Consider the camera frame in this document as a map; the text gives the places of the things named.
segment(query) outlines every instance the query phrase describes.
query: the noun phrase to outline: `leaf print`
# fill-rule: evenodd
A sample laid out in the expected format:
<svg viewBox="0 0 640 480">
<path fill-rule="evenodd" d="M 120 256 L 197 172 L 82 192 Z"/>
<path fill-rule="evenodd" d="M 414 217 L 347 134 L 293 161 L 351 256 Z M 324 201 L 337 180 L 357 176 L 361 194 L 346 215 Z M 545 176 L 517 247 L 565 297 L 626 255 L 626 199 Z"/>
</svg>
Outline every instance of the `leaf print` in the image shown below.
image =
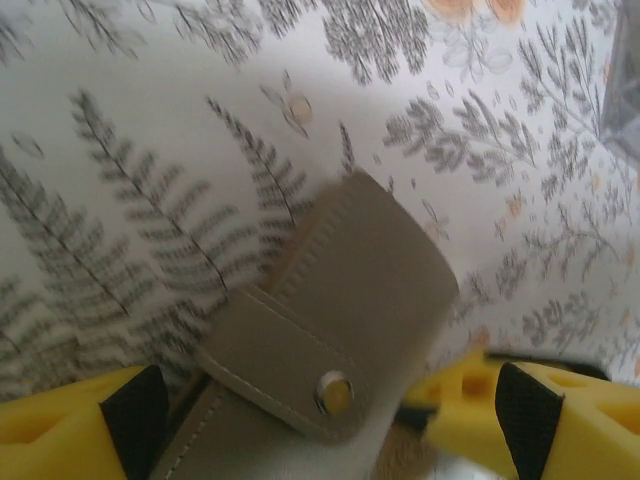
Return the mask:
<svg viewBox="0 0 640 480">
<path fill-rule="evenodd" d="M 429 94 L 431 100 L 440 100 L 440 94 L 438 93 L 436 87 L 431 84 L 431 82 L 427 84 L 427 93 Z"/>
<path fill-rule="evenodd" d="M 126 329 L 100 330 L 81 345 L 78 365 L 91 376 L 130 365 L 157 364 L 173 397 L 192 377 L 193 352 L 220 306 L 202 312 L 189 301 L 178 301 L 154 309 Z"/>
<path fill-rule="evenodd" d="M 8 332 L 19 325 L 28 324 L 29 320 L 24 317 L 42 301 L 35 293 L 22 292 L 20 284 L 17 276 L 0 280 L 0 360 L 21 353 L 21 342 L 12 339 Z"/>
<path fill-rule="evenodd" d="M 78 134 L 94 148 L 91 157 L 102 168 L 103 182 L 116 187 L 114 196 L 127 205 L 127 218 L 151 244 L 164 285 L 177 293 L 218 293 L 227 298 L 229 281 L 255 265 L 254 255 L 238 253 L 255 228 L 234 222 L 239 212 L 225 204 L 193 219 L 196 207 L 211 202 L 208 181 L 181 189 L 182 168 L 169 165 L 159 169 L 150 152 L 135 160 L 133 143 L 117 139 L 115 126 L 102 117 L 90 94 L 80 91 L 72 103 L 77 107 L 73 117 Z M 225 255 L 231 260 L 223 260 Z"/>
<path fill-rule="evenodd" d="M 215 0 L 200 7 L 177 3 L 175 9 L 180 36 L 202 41 L 231 65 L 240 65 L 260 49 L 262 22 L 243 0 Z"/>
<path fill-rule="evenodd" d="M 11 139 L 13 143 L 27 155 L 38 160 L 44 158 L 44 152 L 31 135 L 24 132 L 14 132 L 11 134 Z"/>
<path fill-rule="evenodd" d="M 258 0 L 271 32 L 283 38 L 293 30 L 305 12 L 318 8 L 317 0 Z"/>
<path fill-rule="evenodd" d="M 486 36 L 497 27 L 495 17 L 472 8 L 472 2 L 464 6 L 464 12 L 471 21 L 452 24 L 434 18 L 430 22 L 431 38 L 444 42 L 447 47 L 442 56 L 445 65 L 460 69 L 462 82 L 469 75 L 474 83 L 480 82 L 485 68 L 494 74 L 506 72 L 513 61 L 512 55 L 502 48 L 491 49 Z"/>
<path fill-rule="evenodd" d="M 276 107 L 286 108 L 287 104 L 284 102 L 282 95 L 276 92 L 273 88 L 265 87 L 260 85 L 260 91 L 264 93 L 264 96 L 269 99 L 271 103 L 273 103 Z"/>
<path fill-rule="evenodd" d="M 102 6 L 85 0 L 58 0 L 58 3 L 73 29 L 89 42 L 91 48 L 98 51 L 104 45 L 112 54 L 121 52 L 129 58 L 137 58 L 134 49 L 145 41 L 135 30 L 118 25 L 120 5 Z"/>
<path fill-rule="evenodd" d="M 523 234 L 524 256 L 514 249 L 503 257 L 503 263 L 496 273 L 498 291 L 510 299 L 518 289 L 527 272 L 534 266 L 539 267 L 538 280 L 545 281 L 555 265 L 560 278 L 567 278 L 570 262 L 582 262 L 582 281 L 591 270 L 593 263 L 605 253 L 620 261 L 616 248 L 600 233 L 600 219 L 596 216 L 593 204 L 583 200 L 581 216 L 584 226 L 576 225 L 567 209 L 558 204 L 560 233 L 549 235 L 542 230 L 528 231 Z"/>
<path fill-rule="evenodd" d="M 540 189 L 547 203 L 556 195 L 564 193 L 567 186 L 579 180 L 587 173 L 589 153 L 582 149 L 580 139 L 574 137 L 568 142 L 560 139 L 554 132 L 549 140 L 549 175 L 542 179 Z"/>
<path fill-rule="evenodd" d="M 28 17 L 10 18 L 0 11 L 0 63 L 8 65 L 11 59 L 23 59 L 20 48 L 31 44 L 25 30 L 31 21 Z"/>
<path fill-rule="evenodd" d="M 309 134 L 307 133 L 307 131 L 304 129 L 302 125 L 300 125 L 300 122 L 290 110 L 284 110 L 282 112 L 282 116 L 284 117 L 284 119 L 287 121 L 287 123 L 293 129 L 294 132 L 299 133 L 304 138 L 309 138 Z"/>
<path fill-rule="evenodd" d="M 282 75 L 282 85 L 284 86 L 285 91 L 288 92 L 289 90 L 291 90 L 291 77 L 289 76 L 289 72 L 287 72 L 286 70 Z"/>
<path fill-rule="evenodd" d="M 362 86 L 376 75 L 385 83 L 398 74 L 398 51 L 409 71 L 416 75 L 424 67 L 427 53 L 427 17 L 408 0 L 323 0 L 327 51 L 351 67 Z"/>
<path fill-rule="evenodd" d="M 149 23 L 157 23 L 156 16 L 153 13 L 153 8 L 147 0 L 136 0 L 136 6 L 138 7 L 138 11 L 142 18 L 144 18 Z"/>
<path fill-rule="evenodd" d="M 403 146 L 405 156 L 424 152 L 436 173 L 454 172 L 462 165 L 472 171 L 474 181 L 506 185 L 514 177 L 514 165 L 537 168 L 539 145 L 528 127 L 509 112 L 496 118 L 480 97 L 469 91 L 464 108 L 454 114 L 462 130 L 445 128 L 442 112 L 435 103 L 421 97 L 410 101 L 406 115 L 387 120 L 387 147 Z"/>
<path fill-rule="evenodd" d="M 313 119 L 311 103 L 302 94 L 294 94 L 289 97 L 289 112 L 291 113 L 291 118 L 299 125 L 307 124 Z"/>
<path fill-rule="evenodd" d="M 631 216 L 632 195 L 635 187 L 633 170 L 620 158 L 612 158 L 608 170 L 613 177 L 607 181 L 602 202 L 602 213 L 606 223 L 615 222 L 618 217 L 626 217 L 629 225 L 633 225 Z"/>
<path fill-rule="evenodd" d="M 605 35 L 611 35 L 618 19 L 618 0 L 573 0 L 573 8 L 591 14 L 591 24 L 602 30 Z"/>
<path fill-rule="evenodd" d="M 422 200 L 422 205 L 429 215 L 429 220 L 425 225 L 427 235 L 429 235 L 433 241 L 438 241 L 440 239 L 449 240 L 449 234 L 446 231 L 446 227 L 449 225 L 449 217 L 446 215 L 441 217 L 436 215 L 431 204 L 424 199 Z"/>
<path fill-rule="evenodd" d="M 291 78 L 285 70 L 283 83 L 285 92 L 289 93 L 291 89 Z M 260 86 L 260 90 L 278 108 L 282 109 L 282 115 L 294 132 L 309 138 L 304 124 L 311 122 L 313 119 L 313 109 L 309 99 L 300 93 L 286 95 L 286 101 L 273 88 Z"/>
<path fill-rule="evenodd" d="M 80 326 L 123 320 L 151 293 L 148 266 L 126 259 L 128 239 L 105 240 L 102 222 L 18 172 L 0 150 L 0 201 L 48 277 L 48 306 Z"/>
<path fill-rule="evenodd" d="M 340 122 L 340 137 L 342 138 L 342 168 L 345 175 L 351 175 L 356 169 L 356 158 L 353 154 L 351 136 L 342 122 Z"/>
<path fill-rule="evenodd" d="M 224 110 L 215 100 L 209 106 L 225 123 L 254 169 L 260 210 L 265 216 L 260 221 L 262 245 L 261 270 L 268 270 L 278 257 L 284 242 L 295 229 L 300 218 L 311 207 L 311 201 L 302 194 L 307 181 L 306 172 L 296 172 L 289 159 L 278 160 L 278 153 L 252 133 L 238 119 Z"/>
<path fill-rule="evenodd" d="M 499 74 L 507 71 L 507 69 L 511 65 L 512 60 L 513 57 L 509 52 L 502 48 L 497 48 L 487 54 L 484 60 L 484 64 L 491 73 Z"/>
<path fill-rule="evenodd" d="M 518 52 L 530 79 L 523 78 L 520 88 L 528 100 L 529 113 L 537 111 L 547 100 L 564 111 L 574 132 L 599 135 L 600 91 L 596 84 L 595 47 L 589 39 L 584 18 L 573 19 L 566 26 L 564 42 L 554 25 L 537 26 L 538 40 L 521 40 Z M 542 60 L 540 50 L 545 55 Z"/>
<path fill-rule="evenodd" d="M 559 354 L 573 343 L 582 343 L 595 329 L 601 305 L 594 305 L 586 292 L 572 293 L 564 300 L 549 300 L 540 310 L 522 317 L 522 332 L 534 347 L 550 341 Z"/>
<path fill-rule="evenodd" d="M 77 380 L 73 330 L 58 319 L 38 318 L 42 300 L 19 288 L 17 278 L 0 281 L 0 311 L 12 316 L 10 325 L 0 329 L 0 402 Z"/>
<path fill-rule="evenodd" d="M 460 286 L 460 297 L 454 305 L 453 319 L 460 323 L 477 308 L 492 305 L 496 302 L 489 288 L 478 272 L 470 273 Z"/>
</svg>

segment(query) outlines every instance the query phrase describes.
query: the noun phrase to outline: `floral print fabric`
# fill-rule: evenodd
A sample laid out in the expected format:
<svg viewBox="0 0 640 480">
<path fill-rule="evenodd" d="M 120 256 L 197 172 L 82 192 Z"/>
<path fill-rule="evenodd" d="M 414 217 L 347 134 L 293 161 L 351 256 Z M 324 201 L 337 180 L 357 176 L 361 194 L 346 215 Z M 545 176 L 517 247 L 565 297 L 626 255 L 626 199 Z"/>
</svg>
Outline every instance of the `floral print fabric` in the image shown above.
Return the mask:
<svg viewBox="0 0 640 480">
<path fill-rule="evenodd" d="M 501 345 L 635 380 L 640 177 L 599 140 L 617 6 L 4 1 L 3 399 L 142 361 L 178 389 L 229 292 L 355 168 L 461 284 L 428 370 Z M 485 478 L 465 468 L 433 475 Z"/>
</svg>

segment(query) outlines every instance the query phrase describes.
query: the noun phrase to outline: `wallet strap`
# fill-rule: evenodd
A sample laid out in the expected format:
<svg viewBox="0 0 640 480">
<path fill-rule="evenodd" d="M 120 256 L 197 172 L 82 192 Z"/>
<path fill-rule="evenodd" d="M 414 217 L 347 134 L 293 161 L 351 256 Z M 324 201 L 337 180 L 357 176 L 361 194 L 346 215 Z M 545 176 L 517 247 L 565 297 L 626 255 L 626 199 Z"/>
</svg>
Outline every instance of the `wallet strap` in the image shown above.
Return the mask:
<svg viewBox="0 0 640 480">
<path fill-rule="evenodd" d="M 338 342 L 257 287 L 247 287 L 216 319 L 198 354 L 215 380 L 296 430 L 321 441 L 351 436 L 364 422 L 370 384 Z M 348 379 L 346 411 L 323 409 L 324 381 Z"/>
<path fill-rule="evenodd" d="M 293 244 L 275 283 L 244 289 L 216 318 L 199 363 L 306 436 L 339 442 L 382 390 L 405 388 L 397 365 L 420 364 L 457 284 L 424 231 L 363 172 L 319 199 Z M 340 413 L 323 395 L 347 396 Z"/>
</svg>

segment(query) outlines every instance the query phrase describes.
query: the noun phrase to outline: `orange flower print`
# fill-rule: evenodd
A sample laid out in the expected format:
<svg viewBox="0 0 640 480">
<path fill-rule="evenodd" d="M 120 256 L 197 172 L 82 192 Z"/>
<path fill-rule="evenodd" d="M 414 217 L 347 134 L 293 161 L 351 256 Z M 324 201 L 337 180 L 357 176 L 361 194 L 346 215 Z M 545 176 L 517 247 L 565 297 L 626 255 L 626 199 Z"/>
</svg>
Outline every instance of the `orange flower print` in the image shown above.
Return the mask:
<svg viewBox="0 0 640 480">
<path fill-rule="evenodd" d="M 600 188 L 600 185 L 602 185 L 602 178 L 600 177 L 600 174 L 594 173 L 591 175 L 591 188 L 594 192 Z"/>
<path fill-rule="evenodd" d="M 462 21 L 471 16 L 473 0 L 424 0 L 441 17 L 451 21 Z"/>
<path fill-rule="evenodd" d="M 504 25 L 514 25 L 524 13 L 525 0 L 486 0 L 498 20 Z"/>
<path fill-rule="evenodd" d="M 491 334 L 486 325 L 481 325 L 469 335 L 470 347 L 487 347 L 491 341 Z"/>
<path fill-rule="evenodd" d="M 441 239 L 449 240 L 449 234 L 447 233 L 447 226 L 449 225 L 449 217 L 438 216 L 429 202 L 422 200 L 422 205 L 429 214 L 429 221 L 425 224 L 424 229 L 431 240 L 438 241 Z"/>
<path fill-rule="evenodd" d="M 609 289 L 609 298 L 615 298 L 620 295 L 620 289 L 618 288 L 618 284 L 614 283 L 613 280 L 609 279 L 611 282 L 611 288 Z"/>
<path fill-rule="evenodd" d="M 620 316 L 620 326 L 625 327 L 631 321 L 631 308 L 626 307 Z"/>
<path fill-rule="evenodd" d="M 626 253 L 624 254 L 624 263 L 628 268 L 633 267 L 636 263 L 636 247 L 633 244 L 629 244 Z"/>
<path fill-rule="evenodd" d="M 522 213 L 522 206 L 527 204 L 527 201 L 522 196 L 521 192 L 518 192 L 512 197 L 507 198 L 506 202 L 508 209 L 507 214 L 514 219 L 520 216 L 520 214 Z"/>
<path fill-rule="evenodd" d="M 285 90 L 284 96 L 275 89 L 264 85 L 260 86 L 260 90 L 271 103 L 282 110 L 282 116 L 296 133 L 309 138 L 303 125 L 310 123 L 313 119 L 311 103 L 303 94 L 291 93 L 291 78 L 286 70 L 284 71 L 282 84 Z"/>
<path fill-rule="evenodd" d="M 307 97 L 301 94 L 291 96 L 289 99 L 289 111 L 291 116 L 302 125 L 309 123 L 313 118 L 311 104 Z"/>
<path fill-rule="evenodd" d="M 605 62 L 604 66 L 602 67 L 602 81 L 604 82 L 605 85 L 609 81 L 609 73 L 610 72 L 611 72 L 611 64 L 609 63 L 609 60 L 607 59 L 607 61 Z"/>
</svg>

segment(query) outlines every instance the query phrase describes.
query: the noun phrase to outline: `wallet flap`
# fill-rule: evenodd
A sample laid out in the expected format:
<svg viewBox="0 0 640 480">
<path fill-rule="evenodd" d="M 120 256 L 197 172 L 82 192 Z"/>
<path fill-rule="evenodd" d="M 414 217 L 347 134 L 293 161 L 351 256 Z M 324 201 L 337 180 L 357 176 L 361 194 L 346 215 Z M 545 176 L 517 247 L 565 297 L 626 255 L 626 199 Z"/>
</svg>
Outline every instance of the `wallet flap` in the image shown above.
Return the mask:
<svg viewBox="0 0 640 480">
<path fill-rule="evenodd" d="M 356 361 L 257 287 L 240 291 L 216 319 L 198 361 L 230 390 L 321 441 L 353 435 L 370 406 Z"/>
</svg>

